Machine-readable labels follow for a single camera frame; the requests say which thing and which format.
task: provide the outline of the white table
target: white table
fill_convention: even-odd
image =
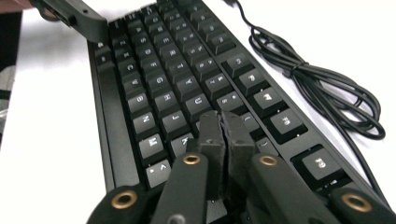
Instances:
[[[151,1],[125,7],[121,0],[85,2],[113,20]],[[206,2],[250,49],[249,29],[236,7],[220,0]],[[288,40],[308,62],[351,77],[378,98],[387,137],[354,139],[396,209],[394,4],[241,2],[254,24]],[[347,148],[334,128],[302,101],[294,85],[257,58],[331,141]],[[341,153],[361,172],[350,151]],[[0,151],[0,223],[84,223],[105,193],[86,41],[62,23],[46,22],[36,10],[27,10]]]

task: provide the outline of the mechanical keyboard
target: mechanical keyboard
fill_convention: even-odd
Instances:
[[[88,43],[107,191],[161,192],[173,160],[199,136],[200,115],[224,110],[323,202],[346,186],[380,201],[201,0],[158,0],[108,27],[108,43]],[[228,209],[209,202],[207,223],[227,220]]]

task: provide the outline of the metal arm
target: metal arm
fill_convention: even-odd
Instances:
[[[91,42],[106,42],[107,20],[80,0],[30,0],[41,16],[48,21],[61,20]],[[56,18],[46,14],[49,11]]]
[[[201,224],[206,201],[218,198],[244,208],[251,224],[396,223],[392,211],[354,189],[334,190],[324,203],[285,161],[258,153],[242,120],[229,112],[201,116],[199,139],[175,160],[158,204],[153,197],[141,186],[114,189],[88,223]]]

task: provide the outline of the keyboard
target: keyboard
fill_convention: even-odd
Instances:
[[[222,110],[240,116],[258,150],[283,158],[323,202],[343,187],[380,202],[201,0],[158,0],[108,27],[107,43],[88,42],[107,191],[160,193],[175,158],[199,137],[200,115]],[[206,222],[227,223],[229,209],[208,202]]]

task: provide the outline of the brass insert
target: brass insert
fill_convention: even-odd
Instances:
[[[373,209],[367,200],[356,194],[344,194],[341,199],[346,205],[359,212],[370,212]]]
[[[277,165],[277,160],[272,156],[263,156],[260,158],[260,162],[269,166]]]
[[[117,194],[113,200],[111,200],[111,205],[117,209],[124,209],[134,205],[136,201],[136,193],[132,190],[126,190]]]
[[[195,165],[201,161],[201,158],[198,156],[190,155],[183,158],[184,163],[188,165]]]

